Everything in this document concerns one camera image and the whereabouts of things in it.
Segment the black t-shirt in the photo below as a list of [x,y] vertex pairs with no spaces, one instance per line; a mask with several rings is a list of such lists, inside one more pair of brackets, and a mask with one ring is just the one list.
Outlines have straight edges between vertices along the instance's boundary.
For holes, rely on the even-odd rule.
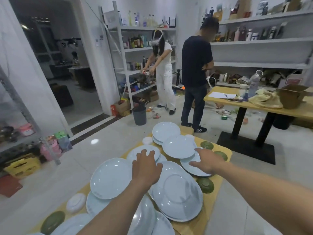
[[202,36],[190,36],[182,47],[182,84],[198,87],[206,84],[205,72],[201,68],[213,60],[211,44]]

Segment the wooden table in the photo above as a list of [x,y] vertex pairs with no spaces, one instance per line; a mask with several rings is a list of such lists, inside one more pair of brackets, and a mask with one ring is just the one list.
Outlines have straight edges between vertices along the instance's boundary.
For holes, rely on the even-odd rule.
[[[197,146],[199,147],[201,142],[203,142],[205,140],[201,139],[201,138],[197,138],[195,137],[195,143],[197,144]],[[133,148],[129,149],[125,154],[123,154],[121,156],[121,158],[126,158],[127,155],[130,153],[131,150],[133,150],[135,147],[138,147],[142,145],[142,142],[137,143],[137,145],[135,145]],[[228,157],[228,162],[232,156],[232,151],[229,150],[228,148],[213,144],[214,148],[213,151],[222,151],[224,152],[227,157]],[[159,148],[160,153],[163,154],[167,160],[169,161],[173,161],[180,164],[180,160],[176,159],[176,158],[171,158],[169,157],[167,154],[164,153],[162,146],[159,146],[155,143],[153,143],[153,146],[156,146]],[[175,222],[175,221],[170,221],[171,224],[173,225],[173,228],[175,230],[175,234],[176,235],[203,235],[204,231],[205,231],[205,227],[208,223],[208,220],[210,219],[210,216],[212,214],[212,210],[213,210],[213,206],[218,194],[218,191],[221,187],[223,178],[218,176],[218,175],[214,175],[210,177],[211,181],[213,181],[214,183],[214,191],[210,194],[203,194],[203,207],[201,212],[198,214],[197,217],[195,217],[193,220],[188,221],[188,222]],[[79,190],[77,193],[83,193],[86,196],[88,195],[88,193],[90,192],[90,185],[87,184],[86,186],[84,186],[81,190]],[[79,211],[78,213],[71,215],[70,213],[68,213],[66,211],[66,202],[63,203],[61,206],[59,206],[58,209],[56,209],[56,211],[64,211],[65,212],[65,220],[80,214],[80,213],[86,213],[86,206],[84,206],[81,211]],[[43,219],[40,223],[38,223],[31,231],[30,233],[38,233],[40,232],[40,227],[42,225],[42,223],[44,222],[45,219]]]
[[[216,86],[211,90],[211,92],[214,92],[214,91],[227,93],[227,94],[239,93],[239,89],[237,88],[220,87],[220,86]],[[208,95],[205,96],[204,98],[205,101],[216,102],[216,103],[221,103],[224,105],[232,105],[232,106],[239,107],[235,125],[233,127],[233,132],[231,134],[227,132],[222,132],[217,141],[217,144],[221,146],[225,146],[225,147],[227,146],[230,150],[233,150],[235,152],[238,152],[238,153],[247,155],[249,157],[256,158],[261,161],[268,162],[274,165],[275,165],[274,146],[264,143],[264,142],[273,125],[275,117],[278,114],[281,114],[281,115],[299,117],[299,118],[310,119],[310,120],[313,119],[313,97],[312,96],[306,96],[304,98],[305,103],[301,103],[301,105],[298,108],[288,110],[288,109],[264,108],[264,107],[253,105],[250,102],[242,102],[242,103],[232,102],[232,101],[228,101],[227,99],[212,98],[212,97],[209,97]],[[267,111],[266,118],[261,127],[259,135],[255,141],[250,138],[238,136],[247,109]]]

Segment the woman in white outfit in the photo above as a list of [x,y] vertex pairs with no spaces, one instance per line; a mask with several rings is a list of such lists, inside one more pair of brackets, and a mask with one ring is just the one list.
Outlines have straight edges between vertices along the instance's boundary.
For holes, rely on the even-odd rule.
[[153,31],[152,34],[153,53],[150,55],[143,71],[146,71],[150,64],[157,59],[154,66],[150,69],[150,74],[156,71],[156,88],[159,94],[158,107],[167,107],[170,110],[170,115],[175,114],[175,95],[172,90],[173,82],[173,67],[171,64],[172,47],[165,42],[163,32],[160,30]]

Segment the pink container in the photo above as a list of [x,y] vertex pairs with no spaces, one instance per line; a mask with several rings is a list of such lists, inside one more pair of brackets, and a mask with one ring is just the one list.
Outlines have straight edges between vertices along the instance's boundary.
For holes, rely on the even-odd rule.
[[29,136],[35,133],[35,130],[33,129],[32,125],[30,123],[27,123],[25,125],[22,125],[18,128],[20,133],[24,136]]
[[[57,157],[61,157],[62,156],[62,151],[58,145],[57,140],[53,140],[53,144],[51,145],[52,147],[52,151],[55,152],[55,154],[57,155]],[[43,154],[45,156],[45,158],[47,159],[47,161],[52,161],[53,157],[50,155],[49,151],[46,149],[45,145],[42,145],[40,148],[40,152],[41,154]]]

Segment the black hair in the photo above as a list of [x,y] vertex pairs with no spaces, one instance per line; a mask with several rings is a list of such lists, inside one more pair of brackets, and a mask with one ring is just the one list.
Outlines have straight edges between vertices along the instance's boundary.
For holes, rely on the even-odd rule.
[[[154,32],[156,32],[156,35],[154,36],[154,38],[158,39],[161,37],[162,32],[159,30],[154,30],[152,32],[152,39],[153,39]],[[152,46],[154,56],[157,56],[158,54],[161,56],[164,52],[164,46],[165,46],[165,39],[164,39],[164,36],[162,36],[162,38],[160,39],[159,45]]]
[[212,29],[212,30],[218,32],[218,28],[219,28],[218,19],[216,17],[207,17],[204,20],[200,30],[207,29],[207,28]]

